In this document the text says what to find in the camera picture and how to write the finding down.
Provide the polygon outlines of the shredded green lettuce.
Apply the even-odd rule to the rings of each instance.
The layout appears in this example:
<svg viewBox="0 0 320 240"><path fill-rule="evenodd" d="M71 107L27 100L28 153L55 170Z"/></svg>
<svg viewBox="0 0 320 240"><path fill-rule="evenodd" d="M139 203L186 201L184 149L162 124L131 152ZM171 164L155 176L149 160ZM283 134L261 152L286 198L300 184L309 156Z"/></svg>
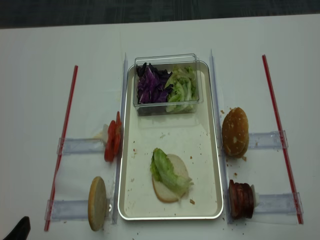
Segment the shredded green lettuce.
<svg viewBox="0 0 320 240"><path fill-rule="evenodd" d="M196 77L191 66L173 67L172 75L166 82L171 92L167 96L168 103L189 102L196 100ZM195 110L192 103L173 104L166 107L167 113L191 113Z"/></svg>

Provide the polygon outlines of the tomato slices stack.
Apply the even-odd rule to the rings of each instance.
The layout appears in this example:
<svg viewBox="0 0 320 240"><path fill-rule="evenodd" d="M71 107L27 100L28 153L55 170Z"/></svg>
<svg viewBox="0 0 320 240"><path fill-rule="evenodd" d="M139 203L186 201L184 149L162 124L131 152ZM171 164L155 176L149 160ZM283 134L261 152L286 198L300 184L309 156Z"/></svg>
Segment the tomato slices stack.
<svg viewBox="0 0 320 240"><path fill-rule="evenodd" d="M120 112L116 114L116 120L112 120L108 127L108 140L105 145L104 160L106 162L113 162L114 157L118 154L120 149L120 142L122 138L121 133L122 122Z"/></svg>

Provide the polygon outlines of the meat patty stack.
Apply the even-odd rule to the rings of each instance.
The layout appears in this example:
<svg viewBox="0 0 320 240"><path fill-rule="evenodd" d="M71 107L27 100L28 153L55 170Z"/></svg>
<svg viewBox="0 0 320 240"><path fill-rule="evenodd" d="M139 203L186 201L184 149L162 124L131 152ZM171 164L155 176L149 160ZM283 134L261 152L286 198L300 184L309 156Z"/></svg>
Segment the meat patty stack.
<svg viewBox="0 0 320 240"><path fill-rule="evenodd" d="M234 220L241 218L251 219L253 216L255 201L253 189L248 183L229 181L228 187L231 217Z"/></svg>

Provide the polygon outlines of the white pusher block left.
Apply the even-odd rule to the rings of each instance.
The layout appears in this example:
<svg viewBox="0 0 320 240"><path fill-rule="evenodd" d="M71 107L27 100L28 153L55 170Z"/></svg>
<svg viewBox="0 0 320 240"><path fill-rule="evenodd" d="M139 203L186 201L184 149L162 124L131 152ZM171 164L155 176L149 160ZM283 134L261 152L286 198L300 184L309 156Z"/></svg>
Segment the white pusher block left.
<svg viewBox="0 0 320 240"><path fill-rule="evenodd" d="M104 124L102 131L100 131L97 135L95 135L93 139L100 140L104 145L106 145L109 138L108 129L109 129L109 126L107 124Z"/></svg>

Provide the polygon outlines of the white pusher block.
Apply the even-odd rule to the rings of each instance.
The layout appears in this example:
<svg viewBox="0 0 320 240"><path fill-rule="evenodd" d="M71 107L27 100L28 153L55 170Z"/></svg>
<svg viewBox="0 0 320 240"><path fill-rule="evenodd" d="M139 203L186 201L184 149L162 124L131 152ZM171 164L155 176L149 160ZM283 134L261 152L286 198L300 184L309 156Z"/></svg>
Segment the white pusher block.
<svg viewBox="0 0 320 240"><path fill-rule="evenodd" d="M255 210L257 208L257 206L260 204L260 195L259 195L259 193L256 192L254 184L252 184L250 186L250 188L251 188L252 194L253 194L253 204L254 204L253 209Z"/></svg>
<svg viewBox="0 0 320 240"><path fill-rule="evenodd" d="M106 145L109 138L108 129L109 129L109 126L107 124L104 124L102 131L100 131L97 135L95 135L93 139L100 140L104 145Z"/></svg>

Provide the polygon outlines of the sesame bun top stack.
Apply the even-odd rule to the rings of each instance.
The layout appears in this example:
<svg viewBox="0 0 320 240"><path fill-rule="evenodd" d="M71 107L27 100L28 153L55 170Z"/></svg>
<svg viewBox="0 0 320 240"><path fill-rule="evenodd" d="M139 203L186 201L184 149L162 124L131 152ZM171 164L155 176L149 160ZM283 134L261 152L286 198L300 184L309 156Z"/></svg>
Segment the sesame bun top stack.
<svg viewBox="0 0 320 240"><path fill-rule="evenodd" d="M222 123L222 144L227 156L241 158L249 146L249 122L240 107L230 110Z"/></svg>

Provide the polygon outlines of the clear holder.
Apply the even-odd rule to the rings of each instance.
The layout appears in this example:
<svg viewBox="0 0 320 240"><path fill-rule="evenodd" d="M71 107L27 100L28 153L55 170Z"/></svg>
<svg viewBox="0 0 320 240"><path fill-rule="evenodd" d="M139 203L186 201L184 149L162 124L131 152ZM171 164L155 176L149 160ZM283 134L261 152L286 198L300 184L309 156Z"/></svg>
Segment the clear holder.
<svg viewBox="0 0 320 240"><path fill-rule="evenodd" d="M60 138L57 155L97 154L105 151L105 145L93 138Z"/></svg>
<svg viewBox="0 0 320 240"><path fill-rule="evenodd" d="M300 193L298 201L304 213ZM259 194L259 205L254 209L257 214L297 214L292 193L282 194Z"/></svg>
<svg viewBox="0 0 320 240"><path fill-rule="evenodd" d="M46 221L88 220L88 200L48 200Z"/></svg>
<svg viewBox="0 0 320 240"><path fill-rule="evenodd" d="M284 130L249 133L249 149L287 149L287 135Z"/></svg>

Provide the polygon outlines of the red strip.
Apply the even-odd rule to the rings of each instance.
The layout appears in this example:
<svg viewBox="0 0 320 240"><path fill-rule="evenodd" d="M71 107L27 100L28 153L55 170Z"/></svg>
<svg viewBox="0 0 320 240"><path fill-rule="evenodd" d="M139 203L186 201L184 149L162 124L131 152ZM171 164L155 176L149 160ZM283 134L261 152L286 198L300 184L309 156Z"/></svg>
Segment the red strip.
<svg viewBox="0 0 320 240"><path fill-rule="evenodd" d="M68 129L68 122L69 122L72 100L73 100L73 95L74 95L74 90L75 90L75 85L76 85L76 80L77 80L77 74L78 74L78 66L75 65L74 70L73 70L70 91L69 91L67 108L66 108L65 117L64 117L63 129L62 129L61 137L59 139L58 147L57 147L57 159L56 159L55 171L54 171L54 176L53 176L53 181L52 181L50 198L48 200L47 207L46 207L46 213L45 213L44 232L48 232L50 229L52 205L55 200L55 193L56 193L56 188L55 188L56 177L57 177L57 173L58 173L61 159L62 159L62 150L64 147L64 142L65 142L66 133L67 133L67 129Z"/></svg>
<svg viewBox="0 0 320 240"><path fill-rule="evenodd" d="M262 62L263 62L266 80L267 80L267 84L268 84L268 88L269 88L269 92L270 92L270 97L271 97L271 102L272 102L273 111L274 111L274 115L275 115L275 120L276 120L276 124L277 124L277 128L278 128L278 132L279 132L279 138L280 138L280 142L282 145L282 151L283 151L284 161L285 161L286 170L287 170L287 174L288 174L288 178L289 178L290 188L291 188L291 192L293 194L293 200L294 200L294 205L295 205L295 209L296 209L297 221L298 221L299 225L303 225L304 224L303 209L302 209L301 205L299 204L299 195L297 192L297 188L296 188L296 184L295 184L295 180L294 180L294 176L293 176L293 171L291 168L288 147L286 147L287 138L285 137L285 131L284 131L282 123L281 123L281 118L280 118L280 114L279 114L279 110L278 110L278 105L277 105L277 101L276 101L276 96L275 96L275 92L274 92L274 88L273 88L271 75L270 75L268 61L267 61L267 57L265 54L262 55Z"/></svg>

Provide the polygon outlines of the upright bun half left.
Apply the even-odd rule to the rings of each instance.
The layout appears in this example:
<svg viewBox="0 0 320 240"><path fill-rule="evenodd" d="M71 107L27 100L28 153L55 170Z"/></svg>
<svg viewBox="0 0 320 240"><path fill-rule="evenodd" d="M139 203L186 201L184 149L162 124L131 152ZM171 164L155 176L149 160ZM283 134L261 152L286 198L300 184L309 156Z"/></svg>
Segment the upright bun half left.
<svg viewBox="0 0 320 240"><path fill-rule="evenodd" d="M88 196L88 222L92 231L102 228L105 222L107 206L106 186L100 176L96 176L91 183Z"/></svg>

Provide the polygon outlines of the upper right clear holder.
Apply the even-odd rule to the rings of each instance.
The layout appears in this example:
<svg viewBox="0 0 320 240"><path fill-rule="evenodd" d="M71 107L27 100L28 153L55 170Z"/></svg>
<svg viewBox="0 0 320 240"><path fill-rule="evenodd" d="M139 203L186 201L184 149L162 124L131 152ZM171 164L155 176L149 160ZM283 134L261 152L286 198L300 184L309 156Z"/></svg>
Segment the upper right clear holder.
<svg viewBox="0 0 320 240"><path fill-rule="evenodd" d="M249 149L287 149L287 135L284 130L249 133Z"/></svg>

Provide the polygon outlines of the right red strip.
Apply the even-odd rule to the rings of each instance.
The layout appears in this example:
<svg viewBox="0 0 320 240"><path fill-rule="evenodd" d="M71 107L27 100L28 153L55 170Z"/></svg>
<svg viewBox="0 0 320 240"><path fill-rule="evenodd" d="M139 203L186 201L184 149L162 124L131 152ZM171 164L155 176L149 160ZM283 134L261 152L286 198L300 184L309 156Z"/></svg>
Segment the right red strip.
<svg viewBox="0 0 320 240"><path fill-rule="evenodd" d="M295 184L295 180L294 180L294 176L293 176L293 171L291 168L288 147L286 147L287 138L285 137L285 131L284 131L282 123L281 123L281 118L280 118L280 114L279 114L279 110L278 110L278 105L277 105L277 101L276 101L276 96L275 96L275 92L274 92L274 88L273 88L271 75L270 75L268 61L267 61L267 57L265 54L262 55L262 62L263 62L266 80L267 80L267 84L268 84L268 88L269 88L269 92L270 92L270 97L271 97L271 102L272 102L273 111L274 111L274 115L275 115L275 120L276 120L276 124L277 124L277 128L278 128L278 132L279 132L279 138L280 138L280 142L282 145L282 151L283 151L284 161L285 161L286 170L287 170L287 174L288 174L288 178L289 178L290 188L291 188L291 192L293 194L293 200L294 200L294 205L295 205L295 209L296 209L297 221L298 221L299 225L303 225L304 224L303 209L302 209L301 205L299 204L299 195L297 192L297 188L296 188L296 184Z"/></svg>

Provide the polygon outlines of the white pusher block right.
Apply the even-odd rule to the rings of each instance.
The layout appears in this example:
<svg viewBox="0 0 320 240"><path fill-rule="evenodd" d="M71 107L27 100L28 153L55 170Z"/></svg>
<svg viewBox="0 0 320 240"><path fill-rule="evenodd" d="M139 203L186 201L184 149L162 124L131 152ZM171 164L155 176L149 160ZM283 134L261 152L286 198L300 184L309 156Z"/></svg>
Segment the white pusher block right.
<svg viewBox="0 0 320 240"><path fill-rule="evenodd" d="M251 188L252 194L253 194L253 204L254 204L253 209L255 210L257 208L257 206L260 204L260 195L259 195L259 193L256 192L254 184L252 184L250 186L250 188Z"/></svg>

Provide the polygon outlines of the lower left clear holder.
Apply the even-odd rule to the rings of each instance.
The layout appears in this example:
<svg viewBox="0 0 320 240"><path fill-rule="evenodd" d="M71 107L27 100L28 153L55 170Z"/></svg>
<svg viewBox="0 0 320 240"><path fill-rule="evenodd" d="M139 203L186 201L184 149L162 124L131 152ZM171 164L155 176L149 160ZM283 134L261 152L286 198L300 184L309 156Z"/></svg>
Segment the lower left clear holder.
<svg viewBox="0 0 320 240"><path fill-rule="evenodd" d="M88 220L88 200L48 200L46 221Z"/></svg>

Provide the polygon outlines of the black object at corner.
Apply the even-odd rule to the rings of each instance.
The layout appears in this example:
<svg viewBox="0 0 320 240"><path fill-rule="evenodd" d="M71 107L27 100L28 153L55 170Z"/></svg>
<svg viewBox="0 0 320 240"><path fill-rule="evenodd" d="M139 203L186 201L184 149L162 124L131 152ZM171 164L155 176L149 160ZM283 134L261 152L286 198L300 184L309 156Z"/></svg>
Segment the black object at corner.
<svg viewBox="0 0 320 240"><path fill-rule="evenodd" d="M24 216L11 230L11 232L3 238L3 240L26 240L31 231L31 222L28 216Z"/></svg>

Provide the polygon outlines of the left long clear rail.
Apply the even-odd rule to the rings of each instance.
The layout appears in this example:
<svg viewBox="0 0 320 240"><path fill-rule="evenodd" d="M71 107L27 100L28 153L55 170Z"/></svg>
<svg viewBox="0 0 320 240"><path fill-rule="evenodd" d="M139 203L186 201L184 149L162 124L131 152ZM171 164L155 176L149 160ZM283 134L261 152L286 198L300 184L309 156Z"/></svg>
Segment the left long clear rail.
<svg viewBox="0 0 320 240"><path fill-rule="evenodd" d="M115 185L114 185L114 199L112 207L112 224L116 225L118 221L118 200L120 189L120 173L122 164L122 151L123 151L123 126L124 126L124 114L126 109L126 97L127 97L127 85L128 85L128 57L127 53L124 53L123 62L123 79L121 84L121 98L120 98L120 121L122 123L120 127L120 141L118 154L116 156L116 173L115 173Z"/></svg>

